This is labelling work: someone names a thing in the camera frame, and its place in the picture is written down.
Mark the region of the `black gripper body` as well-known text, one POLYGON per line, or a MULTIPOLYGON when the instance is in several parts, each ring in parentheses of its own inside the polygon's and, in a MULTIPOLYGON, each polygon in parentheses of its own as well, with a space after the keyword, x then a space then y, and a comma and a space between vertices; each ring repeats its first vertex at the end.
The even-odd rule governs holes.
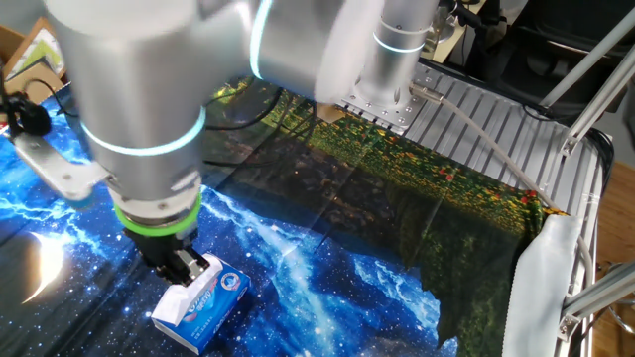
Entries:
POLYGON ((191 244, 176 234, 148 236, 126 229, 126 236, 135 244, 148 265, 170 271, 180 271, 196 260, 191 244))

